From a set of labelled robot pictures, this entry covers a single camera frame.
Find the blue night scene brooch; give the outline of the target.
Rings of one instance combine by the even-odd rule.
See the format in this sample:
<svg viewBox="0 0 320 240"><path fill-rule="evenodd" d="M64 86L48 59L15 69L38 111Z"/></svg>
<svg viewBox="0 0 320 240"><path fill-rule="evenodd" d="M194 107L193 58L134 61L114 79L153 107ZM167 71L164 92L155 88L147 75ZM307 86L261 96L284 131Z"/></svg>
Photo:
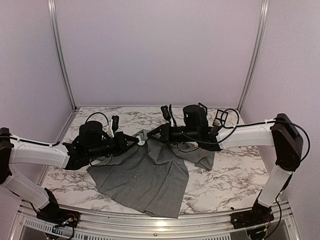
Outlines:
<svg viewBox="0 0 320 240"><path fill-rule="evenodd" d="M143 134L138 134L136 136L136 138L138 139L138 145L139 146L143 146L146 143L146 140L148 139L147 137L145 137Z"/></svg>

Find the grey button-up shirt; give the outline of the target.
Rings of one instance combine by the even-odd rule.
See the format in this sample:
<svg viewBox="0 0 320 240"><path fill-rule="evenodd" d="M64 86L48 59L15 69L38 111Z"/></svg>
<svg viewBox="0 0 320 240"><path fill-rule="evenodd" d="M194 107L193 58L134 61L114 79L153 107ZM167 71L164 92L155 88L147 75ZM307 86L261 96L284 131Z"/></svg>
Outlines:
<svg viewBox="0 0 320 240"><path fill-rule="evenodd" d="M97 191L113 201L153 217L178 218L189 181L185 164L213 169L215 153L191 143L164 144L147 137L148 130L134 134L145 143L107 160L103 167L87 169Z"/></svg>

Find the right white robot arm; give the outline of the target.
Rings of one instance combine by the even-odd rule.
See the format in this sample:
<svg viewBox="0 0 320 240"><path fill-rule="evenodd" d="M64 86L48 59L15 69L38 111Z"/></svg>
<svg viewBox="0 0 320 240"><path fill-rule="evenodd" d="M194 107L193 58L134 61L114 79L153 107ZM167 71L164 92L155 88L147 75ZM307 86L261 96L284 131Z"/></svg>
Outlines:
<svg viewBox="0 0 320 240"><path fill-rule="evenodd" d="M151 130L147 134L148 138L168 144L195 142L199 148L211 152L249 146L275 149L275 166L247 214L247 219L252 224L260 223L290 182L293 173L308 156L307 152L303 153L304 140L310 139L307 132L284 113L261 122L226 126L230 109L219 109L215 116L219 124L210 126L207 119L208 108L202 103L187 105L182 111L184 125L179 126L172 107L162 106L162 116L167 122Z"/></svg>

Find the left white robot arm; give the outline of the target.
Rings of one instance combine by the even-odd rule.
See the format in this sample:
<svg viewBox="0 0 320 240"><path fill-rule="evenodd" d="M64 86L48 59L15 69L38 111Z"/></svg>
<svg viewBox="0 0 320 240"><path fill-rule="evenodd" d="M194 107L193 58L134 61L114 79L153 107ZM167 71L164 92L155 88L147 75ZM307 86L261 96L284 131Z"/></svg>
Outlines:
<svg viewBox="0 0 320 240"><path fill-rule="evenodd" d="M0 129L0 185L29 201L38 209L40 217L58 223L63 219L63 209L53 195L37 186L16 168L16 164L36 164L79 170L93 159L117 157L135 145L145 142L138 136L130 136L118 130L119 117L107 121L107 130L96 120L87 119L79 127L72 143L46 143L12 135L6 127Z"/></svg>

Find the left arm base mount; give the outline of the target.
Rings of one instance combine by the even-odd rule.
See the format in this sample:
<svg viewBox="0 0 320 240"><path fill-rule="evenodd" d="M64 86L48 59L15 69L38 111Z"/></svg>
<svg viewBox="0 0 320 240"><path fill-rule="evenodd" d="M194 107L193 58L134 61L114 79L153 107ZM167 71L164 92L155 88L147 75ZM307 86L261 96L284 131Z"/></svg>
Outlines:
<svg viewBox="0 0 320 240"><path fill-rule="evenodd" d="M45 207L39 209L36 217L40 220L54 223L58 225L58 227L68 225L76 228L80 213L78 211L60 208L54 194L47 188L44 188L44 190L48 194L49 202Z"/></svg>

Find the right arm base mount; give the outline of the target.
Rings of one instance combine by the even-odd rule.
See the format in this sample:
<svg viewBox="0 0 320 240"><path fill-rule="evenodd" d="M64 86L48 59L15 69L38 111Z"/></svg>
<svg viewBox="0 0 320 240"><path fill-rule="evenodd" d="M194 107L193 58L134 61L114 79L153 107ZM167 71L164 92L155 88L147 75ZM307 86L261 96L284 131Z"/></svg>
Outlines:
<svg viewBox="0 0 320 240"><path fill-rule="evenodd" d="M234 229L253 227L260 224L270 223L275 219L272 208L265 207L257 201L251 210L235 212L230 215L230 222Z"/></svg>

